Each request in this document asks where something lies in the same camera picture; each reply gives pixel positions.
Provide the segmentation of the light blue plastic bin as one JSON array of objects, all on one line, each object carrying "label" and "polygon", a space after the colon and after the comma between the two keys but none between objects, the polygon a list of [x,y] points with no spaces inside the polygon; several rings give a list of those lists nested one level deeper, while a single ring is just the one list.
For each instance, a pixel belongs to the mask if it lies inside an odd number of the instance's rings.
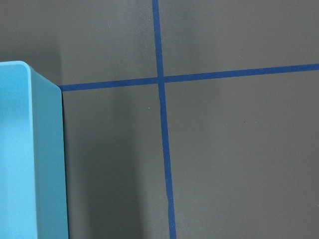
[{"label": "light blue plastic bin", "polygon": [[69,237],[62,93],[22,61],[0,65],[0,236]]}]

